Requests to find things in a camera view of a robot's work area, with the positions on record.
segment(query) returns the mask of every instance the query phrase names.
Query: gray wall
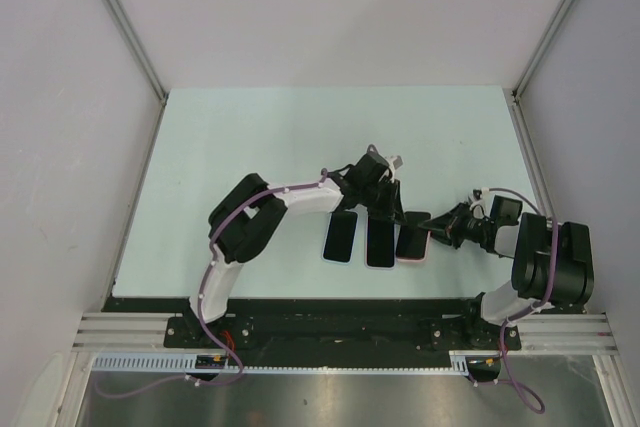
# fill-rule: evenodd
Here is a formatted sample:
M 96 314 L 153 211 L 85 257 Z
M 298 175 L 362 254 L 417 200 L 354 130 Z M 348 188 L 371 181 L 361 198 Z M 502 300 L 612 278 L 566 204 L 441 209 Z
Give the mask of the gray wall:
M 523 108 L 564 219 L 591 227 L 606 310 L 640 393 L 640 0 L 579 0 Z
M 0 424 L 8 425 L 100 296 L 159 105 L 101 0 L 0 0 L 0 9 Z
M 122 0 L 172 88 L 513 85 L 558 0 Z

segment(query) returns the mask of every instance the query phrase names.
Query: purple cable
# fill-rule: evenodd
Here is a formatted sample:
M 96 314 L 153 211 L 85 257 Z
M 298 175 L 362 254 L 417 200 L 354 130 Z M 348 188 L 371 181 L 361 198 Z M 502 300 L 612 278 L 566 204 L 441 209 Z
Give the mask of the purple cable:
M 227 226 L 231 223 L 231 221 L 233 219 L 235 219 L 238 215 L 240 215 L 241 212 L 244 211 L 244 209 L 246 209 L 247 207 L 249 207 L 250 205 L 254 204 L 255 202 L 257 202 L 258 200 L 262 199 L 263 197 L 266 197 L 267 195 L 271 195 L 271 194 L 279 194 L 281 192 L 288 192 L 290 190 L 307 190 L 307 189 L 315 189 L 318 187 L 322 186 L 322 183 L 327 180 L 327 176 L 329 175 L 329 172 L 327 171 L 327 169 L 322 169 L 322 177 L 320 178 L 320 180 L 318 182 L 313 182 L 310 184 L 299 184 L 299 185 L 289 185 L 289 186 L 283 186 L 283 187 L 276 187 L 274 189 L 269 189 L 269 190 L 263 190 L 262 192 L 257 193 L 256 195 L 250 197 L 246 202 L 242 203 L 240 206 L 238 206 L 233 212 L 231 212 L 231 214 L 229 214 L 229 216 L 224 219 L 222 221 L 222 223 L 218 226 L 218 228 L 215 230 L 215 232 L 213 233 L 213 235 L 211 236 L 211 240 L 209 242 L 209 249 L 211 250 L 211 253 L 213 254 L 213 260 L 209 263 L 209 265 L 207 266 L 207 269 L 204 273 L 204 276 L 202 277 L 202 281 L 200 282 L 200 288 L 198 289 L 198 320 L 200 321 L 200 327 L 202 327 L 202 330 L 204 331 L 205 334 L 207 334 L 207 337 L 209 337 L 218 347 L 222 348 L 225 352 L 227 352 L 227 354 L 229 354 L 229 356 L 236 362 L 236 364 L 238 364 L 238 372 L 233 375 L 231 378 L 223 380 L 223 381 L 218 381 L 215 382 L 213 380 L 202 380 L 202 379 L 196 379 L 196 386 L 203 384 L 203 385 L 229 385 L 233 382 L 235 382 L 236 380 L 240 379 L 240 377 L 243 376 L 243 372 L 244 372 L 244 364 L 242 363 L 242 361 L 240 360 L 240 357 L 238 357 L 238 355 L 231 350 L 224 342 L 222 342 L 220 339 L 218 339 L 213 332 L 211 332 L 211 330 L 209 329 L 209 327 L 207 327 L 207 323 L 204 321 L 204 314 L 202 312 L 202 297 L 204 296 L 204 289 L 205 286 L 207 285 L 207 281 L 209 280 L 209 276 L 213 273 L 213 269 L 215 267 L 215 261 L 216 261 L 216 251 L 214 249 L 215 243 L 218 240 L 218 238 L 220 237 L 220 234 L 222 234 L 222 231 L 224 229 L 227 228 Z M 104 392 L 100 386 L 98 385 L 98 383 L 96 382 L 94 384 L 94 389 L 95 391 L 98 393 L 98 395 L 107 398 L 107 399 L 126 399 L 128 397 L 133 397 L 135 395 L 138 394 L 142 394 L 143 392 L 146 392 L 148 390 L 151 390 L 159 385 L 162 385 L 166 382 L 171 382 L 174 380 L 178 380 L 178 379 L 192 379 L 193 377 L 189 376 L 188 374 L 185 375 L 171 375 L 169 377 L 164 377 L 162 379 L 156 380 L 155 382 L 152 382 L 149 385 L 146 385 L 144 387 L 141 387 L 139 389 L 136 390 L 132 390 L 131 392 L 124 392 L 122 394 L 109 394 L 107 392 Z
M 529 199 L 527 199 L 524 195 L 520 194 L 519 192 L 516 192 L 511 189 L 503 189 L 500 187 L 492 187 L 489 189 L 489 192 L 506 192 L 506 193 L 515 195 L 522 201 L 526 202 L 527 205 L 529 205 L 529 207 L 531 207 L 536 214 L 542 215 L 542 213 L 535 206 L 535 204 L 533 204 L 533 202 L 531 202 Z M 502 361 L 504 363 L 504 367 L 505 367 L 505 370 L 507 371 L 507 376 L 509 377 L 509 379 L 499 380 L 498 384 L 512 386 L 515 389 L 516 393 L 518 394 L 518 397 L 520 397 L 520 400 L 522 400 L 522 402 L 524 403 L 524 405 L 526 405 L 529 409 L 531 409 L 536 414 L 544 414 L 546 412 L 546 407 L 544 405 L 544 402 L 542 401 L 540 396 L 536 394 L 531 388 L 527 387 L 524 384 L 521 384 L 520 382 L 514 379 L 513 373 L 511 371 L 511 365 L 507 360 L 507 346 L 504 341 L 504 336 L 505 336 L 507 326 L 511 322 L 514 322 L 516 320 L 522 319 L 523 317 L 526 317 L 527 315 L 542 308 L 549 301 L 549 299 L 551 298 L 551 292 L 553 291 L 553 283 L 556 278 L 557 257 L 558 257 L 558 222 L 555 219 L 555 217 L 551 217 L 551 260 L 549 261 L 549 278 L 547 279 L 547 288 L 545 289 L 544 295 L 542 296 L 542 299 L 540 301 L 533 303 L 529 307 L 512 315 L 510 318 L 507 317 L 505 321 L 502 323 L 502 325 L 500 326 L 500 337 L 499 337 L 500 354 L 501 354 Z M 474 385 L 486 385 L 489 383 L 493 384 L 493 382 L 478 383 L 471 375 L 469 375 L 469 379 L 474 383 Z M 529 399 L 525 394 L 525 391 L 531 394 L 531 396 L 533 396 L 536 399 L 540 407 L 536 407 L 529 401 Z
M 163 377 L 162 379 L 158 379 L 155 382 L 151 382 L 148 385 L 145 385 L 144 387 L 140 387 L 139 389 L 135 389 L 135 390 L 131 390 L 129 392 L 124 392 L 122 394 L 110 394 L 108 392 L 105 392 L 102 390 L 102 388 L 100 387 L 100 385 L 98 384 L 98 381 L 94 382 L 93 384 L 93 390 L 96 391 L 96 393 L 100 396 L 100 397 L 104 397 L 105 399 L 114 399 L 114 400 L 119 400 L 119 399 L 127 399 L 129 397 L 134 397 L 138 394 L 142 394 L 143 392 L 146 392 L 147 390 L 151 390 L 161 384 L 167 383 L 167 382 L 173 382 L 174 380 L 178 380 L 178 379 L 183 379 L 186 380 L 186 375 L 171 375 L 169 377 Z

